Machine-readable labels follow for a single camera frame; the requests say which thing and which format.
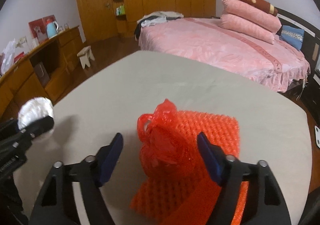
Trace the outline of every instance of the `pink pillow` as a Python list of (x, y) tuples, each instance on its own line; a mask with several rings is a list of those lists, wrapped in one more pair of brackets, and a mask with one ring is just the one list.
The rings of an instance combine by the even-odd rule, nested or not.
[(250, 20), (273, 33), (277, 33), (281, 28), (281, 22), (277, 17), (240, 0), (222, 0), (222, 3), (224, 5), (224, 13), (231, 13)]
[(244, 33), (254, 38), (266, 41), (272, 45), (275, 41), (275, 37), (270, 31), (233, 14), (223, 14), (221, 16), (220, 26), (225, 29)]

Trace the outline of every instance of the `small wooden stool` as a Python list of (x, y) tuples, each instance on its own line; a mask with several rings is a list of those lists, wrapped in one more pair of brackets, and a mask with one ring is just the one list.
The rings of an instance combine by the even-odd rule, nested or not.
[(82, 69), (84, 69), (86, 65), (88, 67), (91, 66), (89, 58), (93, 61), (95, 60), (91, 50), (91, 46), (84, 47), (79, 53), (77, 53), (77, 56), (80, 59)]

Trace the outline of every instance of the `light blue thermos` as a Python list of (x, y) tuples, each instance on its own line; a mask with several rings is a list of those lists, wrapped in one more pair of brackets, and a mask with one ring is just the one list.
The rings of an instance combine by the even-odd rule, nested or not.
[(47, 35), (49, 38), (55, 37), (58, 34), (59, 25), (52, 19), (47, 19)]

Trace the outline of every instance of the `bed frame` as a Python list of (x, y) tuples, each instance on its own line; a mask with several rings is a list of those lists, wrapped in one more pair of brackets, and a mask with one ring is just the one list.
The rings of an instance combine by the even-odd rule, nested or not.
[[(305, 31), (301, 51), (310, 64), (311, 74), (309, 75), (308, 79), (312, 78), (315, 74), (316, 64), (319, 59), (320, 30), (311, 25), (309, 22), (303, 20), (302, 18), (299, 18), (298, 16), (290, 12), (287, 12), (280, 8), (277, 8), (277, 10), (279, 11), (278, 18), (282, 25), (303, 29)], [(287, 94), (288, 96), (292, 96), (292, 93), (300, 93), (301, 88), (298, 88), (298, 90), (293, 89), (300, 85), (302, 85), (302, 80), (293, 81), (289, 85), (288, 91), (285, 92), (285, 94)]]

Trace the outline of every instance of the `metal screw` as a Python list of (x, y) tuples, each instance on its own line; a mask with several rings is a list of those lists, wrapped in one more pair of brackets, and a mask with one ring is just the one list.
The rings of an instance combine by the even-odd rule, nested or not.
[(84, 160), (85, 160), (86, 162), (88, 162), (88, 163), (91, 163), (91, 162), (93, 162), (94, 160), (96, 160), (96, 157), (95, 157), (95, 156), (87, 156)]
[(63, 163), (62, 163), (61, 161), (57, 161), (57, 162), (55, 162), (55, 163), (53, 164), (53, 167), (54, 167), (54, 168), (59, 168), (59, 167), (61, 167), (61, 166), (63, 166)]
[(267, 163), (266, 161), (264, 161), (264, 160), (260, 160), (260, 161), (258, 162), (258, 164), (260, 164), (260, 165), (263, 166), (263, 167), (268, 166), (268, 163)]
[(236, 158), (233, 156), (233, 155), (227, 155), (226, 156), (226, 159), (229, 161), (229, 162), (233, 162), (236, 160)]

